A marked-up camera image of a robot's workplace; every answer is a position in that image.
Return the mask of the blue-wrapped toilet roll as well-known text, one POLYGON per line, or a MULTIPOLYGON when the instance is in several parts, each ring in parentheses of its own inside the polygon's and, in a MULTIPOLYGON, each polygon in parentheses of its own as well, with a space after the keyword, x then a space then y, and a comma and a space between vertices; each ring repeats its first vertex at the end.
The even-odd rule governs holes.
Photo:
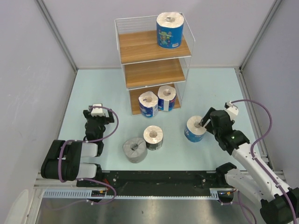
POLYGON ((201 120, 201 116, 192 116, 188 119, 184 134, 190 142, 200 142, 203 139, 206 129, 199 124, 201 120))

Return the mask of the blue white-striped toilet roll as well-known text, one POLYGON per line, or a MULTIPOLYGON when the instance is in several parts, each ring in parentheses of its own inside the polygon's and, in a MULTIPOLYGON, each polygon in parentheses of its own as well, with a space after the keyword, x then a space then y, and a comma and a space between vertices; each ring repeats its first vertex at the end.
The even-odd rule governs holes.
POLYGON ((176 89, 169 85, 159 87, 158 93, 158 108, 162 111, 170 112, 175 105, 176 89))

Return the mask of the black-wrapped toilet roll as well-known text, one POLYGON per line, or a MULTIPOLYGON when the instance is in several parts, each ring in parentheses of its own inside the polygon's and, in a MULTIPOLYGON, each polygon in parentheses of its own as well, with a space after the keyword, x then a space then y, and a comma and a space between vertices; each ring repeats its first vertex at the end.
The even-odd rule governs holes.
POLYGON ((143 132, 143 138, 148 150, 159 150, 163 144, 163 131, 158 126, 148 126, 143 132))

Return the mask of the blue cartoon-print toilet roll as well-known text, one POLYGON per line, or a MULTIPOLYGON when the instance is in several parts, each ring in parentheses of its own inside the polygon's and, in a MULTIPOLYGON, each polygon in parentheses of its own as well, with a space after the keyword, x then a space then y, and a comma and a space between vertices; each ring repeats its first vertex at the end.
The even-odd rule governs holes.
POLYGON ((185 19, 179 12, 163 12, 156 19, 157 44, 164 49, 178 48, 182 43, 185 19))

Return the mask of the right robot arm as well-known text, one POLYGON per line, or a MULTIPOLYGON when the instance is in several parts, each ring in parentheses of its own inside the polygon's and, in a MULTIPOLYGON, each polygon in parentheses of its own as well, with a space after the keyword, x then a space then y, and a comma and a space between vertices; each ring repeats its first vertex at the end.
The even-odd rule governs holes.
POLYGON ((241 131, 233 129, 238 108, 225 110, 210 108, 199 125, 211 133, 223 151, 242 164, 249 177, 244 176, 232 163, 216 169, 215 181, 220 187, 237 188, 260 207, 260 214, 267 224, 297 223, 299 217, 299 189, 291 188, 278 177, 254 151, 253 144, 241 131))

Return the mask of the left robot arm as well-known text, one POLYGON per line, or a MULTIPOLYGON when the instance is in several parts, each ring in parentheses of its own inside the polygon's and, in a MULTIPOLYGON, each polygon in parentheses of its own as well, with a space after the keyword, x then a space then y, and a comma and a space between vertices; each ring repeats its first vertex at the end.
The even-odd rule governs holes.
POLYGON ((81 159, 101 156, 103 140, 115 133, 119 118, 102 104, 83 110, 83 115, 86 119, 83 140, 54 140, 42 163, 42 178, 61 182, 87 178, 92 186, 102 184, 100 165, 84 163, 81 159))

